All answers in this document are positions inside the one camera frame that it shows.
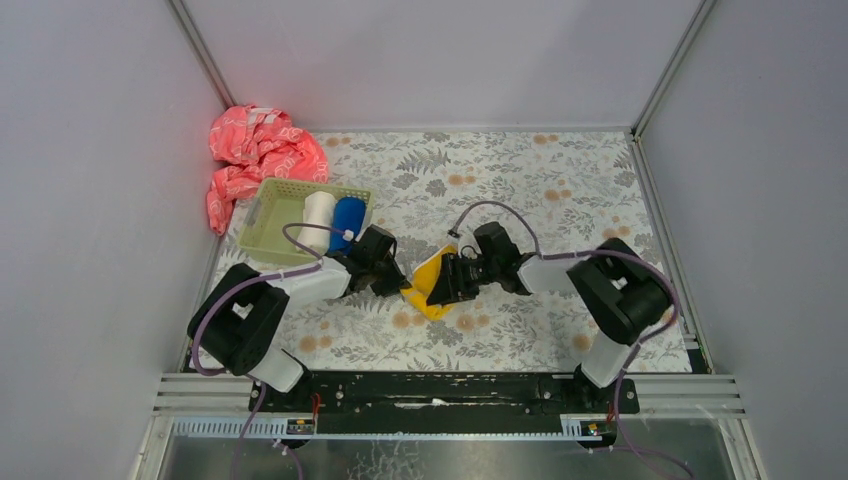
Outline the yellow towel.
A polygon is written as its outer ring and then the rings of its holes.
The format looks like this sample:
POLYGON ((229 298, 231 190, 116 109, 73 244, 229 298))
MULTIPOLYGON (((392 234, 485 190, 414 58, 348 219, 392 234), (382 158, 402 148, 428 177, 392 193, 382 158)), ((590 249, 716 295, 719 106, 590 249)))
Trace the yellow towel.
POLYGON ((427 299, 438 280, 443 254, 458 252, 455 244, 440 247, 435 253, 422 261, 412 272, 409 286, 400 290, 404 299, 429 321, 440 321, 452 309, 452 305, 428 305, 427 299))

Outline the blue towel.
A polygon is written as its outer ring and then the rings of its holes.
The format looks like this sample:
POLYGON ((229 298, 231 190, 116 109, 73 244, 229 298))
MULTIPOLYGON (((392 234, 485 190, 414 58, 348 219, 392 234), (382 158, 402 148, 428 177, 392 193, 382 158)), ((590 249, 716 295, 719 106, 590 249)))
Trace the blue towel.
POLYGON ((328 253, 348 253, 359 235, 365 220, 367 204, 356 197, 344 197, 337 201, 331 227, 328 253))

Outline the cream towel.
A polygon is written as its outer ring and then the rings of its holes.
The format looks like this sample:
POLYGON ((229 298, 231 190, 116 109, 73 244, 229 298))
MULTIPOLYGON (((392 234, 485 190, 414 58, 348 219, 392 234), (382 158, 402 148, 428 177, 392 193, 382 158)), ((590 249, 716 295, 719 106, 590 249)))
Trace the cream towel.
POLYGON ((323 255, 327 252, 330 244, 331 227, 337 200, 334 195, 324 191, 317 191, 304 200, 302 222, 310 224, 310 227, 302 227, 298 236, 296 249, 306 253, 307 249, 323 255))

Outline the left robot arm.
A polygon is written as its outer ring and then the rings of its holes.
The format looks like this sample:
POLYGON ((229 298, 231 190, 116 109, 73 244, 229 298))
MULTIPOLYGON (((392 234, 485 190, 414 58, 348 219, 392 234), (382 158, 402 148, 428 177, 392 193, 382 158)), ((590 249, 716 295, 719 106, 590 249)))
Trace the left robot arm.
POLYGON ((267 274, 245 263, 234 265, 187 327, 194 370, 204 376, 230 373, 279 393, 291 391, 309 371, 273 344, 284 315, 365 289, 382 297, 399 293, 408 282, 396 262, 396 248, 391 233, 372 225, 347 249, 311 264, 267 274))

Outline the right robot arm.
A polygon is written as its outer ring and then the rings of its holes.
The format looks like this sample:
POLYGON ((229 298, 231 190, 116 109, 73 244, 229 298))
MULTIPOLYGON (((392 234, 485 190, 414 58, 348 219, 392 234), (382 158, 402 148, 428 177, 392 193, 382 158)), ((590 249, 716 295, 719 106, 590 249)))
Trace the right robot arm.
POLYGON ((591 251, 541 255, 520 251, 498 222, 478 227, 473 236, 474 255, 441 255, 427 305, 473 300, 489 284, 522 296, 577 295, 599 329, 575 370, 576 380, 591 392, 614 384, 643 332, 674 305, 668 281, 619 238, 591 251))

